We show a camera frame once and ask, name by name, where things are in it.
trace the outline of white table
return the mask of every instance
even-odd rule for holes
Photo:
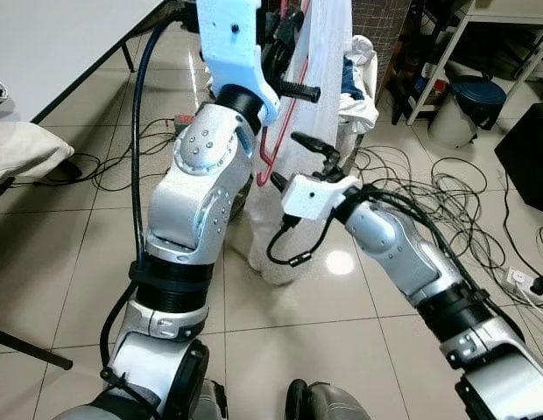
[[[0,0],[0,121],[38,123],[165,0]]]
[[[447,48],[437,64],[434,75],[427,81],[420,98],[413,107],[412,113],[406,120],[405,123],[407,125],[413,124],[419,112],[432,110],[433,106],[425,106],[424,103],[437,78],[443,75],[445,65],[469,22],[543,25],[543,0],[466,0],[455,14],[460,19],[460,23],[449,40]],[[539,51],[526,63],[516,83],[507,92],[507,99],[513,96],[520,83],[526,80],[539,61],[542,60],[542,57],[543,43]]]

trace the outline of trash can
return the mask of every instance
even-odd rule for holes
[[[462,76],[450,85],[449,95],[429,127],[429,136],[438,144],[459,148],[478,129],[491,130],[507,96],[491,80]]]

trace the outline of blue object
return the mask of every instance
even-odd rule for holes
[[[459,77],[449,90],[462,112],[483,130],[493,127],[507,99],[502,88],[480,76]]]
[[[363,92],[356,87],[356,83],[353,80],[353,61],[345,57],[343,58],[342,70],[342,93],[349,94],[356,101],[365,99]]]

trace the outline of black speaker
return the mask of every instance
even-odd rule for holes
[[[496,147],[526,204],[543,212],[543,103],[535,103]]]

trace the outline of connector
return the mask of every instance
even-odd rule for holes
[[[533,277],[530,277],[522,271],[514,269],[513,267],[509,268],[509,271],[502,279],[502,285],[510,293],[514,293],[515,295],[517,295],[519,299],[526,300],[526,295],[529,299],[531,299],[534,304],[541,304],[543,303],[543,295],[538,295],[532,291],[533,284]]]

